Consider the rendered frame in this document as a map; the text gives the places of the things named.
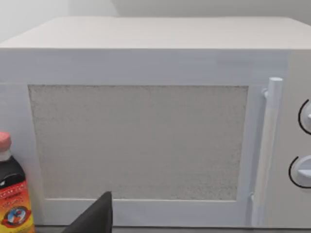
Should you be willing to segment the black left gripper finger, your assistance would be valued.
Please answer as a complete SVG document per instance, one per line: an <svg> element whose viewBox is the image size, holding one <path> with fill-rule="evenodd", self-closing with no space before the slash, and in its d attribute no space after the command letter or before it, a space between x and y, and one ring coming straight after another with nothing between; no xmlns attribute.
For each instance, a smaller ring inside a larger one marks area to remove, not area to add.
<svg viewBox="0 0 311 233"><path fill-rule="evenodd" d="M61 233L112 233L112 193L103 193Z"/></svg>

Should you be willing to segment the white microwave door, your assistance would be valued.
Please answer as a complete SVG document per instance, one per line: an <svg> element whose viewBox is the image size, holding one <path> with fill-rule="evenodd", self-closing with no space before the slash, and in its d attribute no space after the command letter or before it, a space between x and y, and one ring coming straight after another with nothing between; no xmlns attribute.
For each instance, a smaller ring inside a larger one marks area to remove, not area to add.
<svg viewBox="0 0 311 233"><path fill-rule="evenodd" d="M0 130L35 223L68 225L102 193L117 226L250 222L262 91L285 50L0 48Z"/></svg>

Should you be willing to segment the dark bottle with red cap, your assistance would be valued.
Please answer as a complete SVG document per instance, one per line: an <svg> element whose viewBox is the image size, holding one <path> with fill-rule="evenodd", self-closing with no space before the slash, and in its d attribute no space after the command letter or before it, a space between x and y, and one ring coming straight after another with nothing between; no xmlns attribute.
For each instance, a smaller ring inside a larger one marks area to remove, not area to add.
<svg viewBox="0 0 311 233"><path fill-rule="evenodd" d="M0 233L35 233L26 175L12 155L8 132L0 132Z"/></svg>

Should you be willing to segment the pale microwave oven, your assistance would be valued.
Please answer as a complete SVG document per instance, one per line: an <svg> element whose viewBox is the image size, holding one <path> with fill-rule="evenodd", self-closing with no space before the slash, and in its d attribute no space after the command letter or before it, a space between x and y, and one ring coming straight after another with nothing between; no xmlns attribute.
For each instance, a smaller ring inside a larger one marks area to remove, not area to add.
<svg viewBox="0 0 311 233"><path fill-rule="evenodd" d="M295 157L311 155L311 135L298 124L301 105L311 101L311 26L282 17L62 17L0 48L287 51L260 228L311 228L311 190L296 187L288 176Z"/></svg>

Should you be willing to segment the white microwave knob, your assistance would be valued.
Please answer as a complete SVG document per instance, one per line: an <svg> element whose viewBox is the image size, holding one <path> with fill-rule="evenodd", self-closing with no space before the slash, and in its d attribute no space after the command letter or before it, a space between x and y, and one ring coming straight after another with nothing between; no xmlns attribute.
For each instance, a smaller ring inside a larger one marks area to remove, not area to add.
<svg viewBox="0 0 311 233"><path fill-rule="evenodd" d="M311 135L311 101L305 100L298 111L298 124L301 130Z"/></svg>
<svg viewBox="0 0 311 233"><path fill-rule="evenodd" d="M296 187L311 190L311 155L295 157L289 165L288 176Z"/></svg>

